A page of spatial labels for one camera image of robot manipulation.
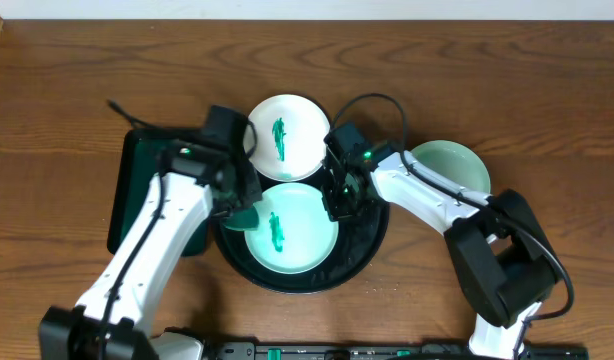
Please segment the green sponge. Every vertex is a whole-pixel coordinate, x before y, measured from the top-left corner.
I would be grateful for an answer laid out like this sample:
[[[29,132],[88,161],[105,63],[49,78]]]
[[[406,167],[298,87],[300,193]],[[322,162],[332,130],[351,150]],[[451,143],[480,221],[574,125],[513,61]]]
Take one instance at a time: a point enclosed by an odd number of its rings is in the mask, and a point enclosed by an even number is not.
[[[259,226],[260,220],[254,207],[234,212],[231,216],[223,218],[223,227],[232,231],[253,231]]]

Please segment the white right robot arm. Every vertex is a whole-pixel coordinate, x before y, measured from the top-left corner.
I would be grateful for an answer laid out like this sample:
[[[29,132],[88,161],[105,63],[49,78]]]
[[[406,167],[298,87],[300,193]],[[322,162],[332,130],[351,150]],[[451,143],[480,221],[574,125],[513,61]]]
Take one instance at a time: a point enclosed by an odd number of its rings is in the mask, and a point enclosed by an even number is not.
[[[327,150],[324,203],[335,220],[357,218],[375,203],[398,205],[445,240],[463,295],[477,314],[474,355],[518,359],[531,323],[558,282],[570,281],[527,201],[466,188],[411,153]]]

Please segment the white plate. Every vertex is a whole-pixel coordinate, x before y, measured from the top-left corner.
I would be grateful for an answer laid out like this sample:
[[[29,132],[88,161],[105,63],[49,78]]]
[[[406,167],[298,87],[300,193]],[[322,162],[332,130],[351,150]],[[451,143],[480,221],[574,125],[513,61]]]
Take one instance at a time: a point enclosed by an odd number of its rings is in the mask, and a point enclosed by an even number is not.
[[[276,95],[259,103],[248,119],[254,127],[246,130],[243,146],[253,151],[250,162],[260,174],[293,182],[321,168],[330,123],[316,103],[298,95]]]

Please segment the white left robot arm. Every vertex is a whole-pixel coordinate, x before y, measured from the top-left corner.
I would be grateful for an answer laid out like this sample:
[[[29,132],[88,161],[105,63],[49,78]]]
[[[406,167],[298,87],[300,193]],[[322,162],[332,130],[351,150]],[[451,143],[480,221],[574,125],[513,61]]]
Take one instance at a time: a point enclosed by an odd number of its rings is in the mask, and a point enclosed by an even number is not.
[[[156,310],[184,248],[207,219],[259,200],[242,141],[177,141],[159,151],[141,210],[114,257],[73,309],[50,307],[39,329],[44,359],[200,359],[179,330],[152,336]]]

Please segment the mint green plate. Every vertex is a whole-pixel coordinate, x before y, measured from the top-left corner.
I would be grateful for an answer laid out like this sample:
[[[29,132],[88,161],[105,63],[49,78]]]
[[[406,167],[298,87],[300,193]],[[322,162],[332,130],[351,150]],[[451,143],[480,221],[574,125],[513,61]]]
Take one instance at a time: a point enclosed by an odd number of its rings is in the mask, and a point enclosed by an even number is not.
[[[294,275],[314,269],[332,252],[339,225],[329,218],[322,193],[303,183],[268,188],[254,204],[259,225],[245,232],[253,258],[276,273]]]
[[[457,184],[491,192],[491,179],[484,162],[462,144],[434,140],[418,145],[411,153],[423,165]]]

